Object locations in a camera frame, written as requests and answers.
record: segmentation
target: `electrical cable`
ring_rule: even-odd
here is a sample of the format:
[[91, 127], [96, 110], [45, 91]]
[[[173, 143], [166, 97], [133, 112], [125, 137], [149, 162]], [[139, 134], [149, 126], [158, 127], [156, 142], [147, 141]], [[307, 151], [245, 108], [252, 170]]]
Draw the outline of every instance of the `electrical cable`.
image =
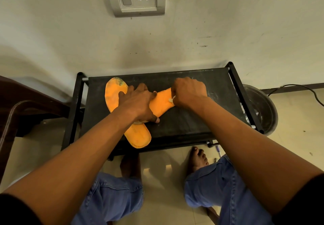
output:
[[317, 94], [316, 94], [316, 92], [315, 92], [314, 90], [312, 90], [311, 88], [309, 88], [309, 87], [307, 87], [307, 86], [305, 86], [305, 85], [301, 85], [301, 84], [285, 84], [285, 85], [282, 85], [282, 86], [280, 86], [279, 88], [274, 89], [270, 94], [268, 94], [268, 96], [272, 95], [272, 94], [273, 94], [274, 92], [276, 92], [277, 90], [279, 90], [279, 89], [281, 89], [281, 88], [283, 88], [283, 87], [286, 87], [286, 86], [301, 86], [301, 87], [304, 87], [304, 88], [310, 90], [311, 92], [313, 92], [313, 94], [314, 94], [315, 99], [317, 100], [317, 102], [318, 102], [319, 104], [321, 104], [321, 106], [324, 106], [324, 104], [323, 104], [323, 103], [318, 99]]

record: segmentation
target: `denim jeans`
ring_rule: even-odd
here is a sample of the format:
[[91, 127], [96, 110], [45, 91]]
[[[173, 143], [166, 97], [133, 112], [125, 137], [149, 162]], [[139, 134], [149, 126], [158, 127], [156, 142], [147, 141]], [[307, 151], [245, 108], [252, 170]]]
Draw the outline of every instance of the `denim jeans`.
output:
[[[271, 215], [245, 186], [227, 156], [190, 174], [184, 198], [191, 207], [221, 206], [220, 225], [273, 224]], [[99, 173], [72, 224], [106, 225], [138, 211], [142, 204], [140, 180]]]

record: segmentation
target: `foot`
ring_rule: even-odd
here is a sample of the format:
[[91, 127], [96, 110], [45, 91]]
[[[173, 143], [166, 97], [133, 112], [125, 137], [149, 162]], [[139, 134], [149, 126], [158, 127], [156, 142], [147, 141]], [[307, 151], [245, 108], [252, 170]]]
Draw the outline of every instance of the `foot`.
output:
[[206, 165], [209, 165], [209, 163], [204, 150], [192, 147], [189, 157], [188, 175]]
[[122, 177], [136, 177], [142, 181], [140, 156], [136, 154], [126, 154], [120, 163]]

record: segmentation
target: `brown plastic chair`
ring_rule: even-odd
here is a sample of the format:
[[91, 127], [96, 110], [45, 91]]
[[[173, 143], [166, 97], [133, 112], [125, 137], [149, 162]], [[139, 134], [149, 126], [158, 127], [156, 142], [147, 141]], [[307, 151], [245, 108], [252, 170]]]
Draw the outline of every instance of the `brown plastic chair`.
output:
[[22, 115], [50, 113], [68, 118], [70, 107], [37, 90], [0, 76], [0, 182]]

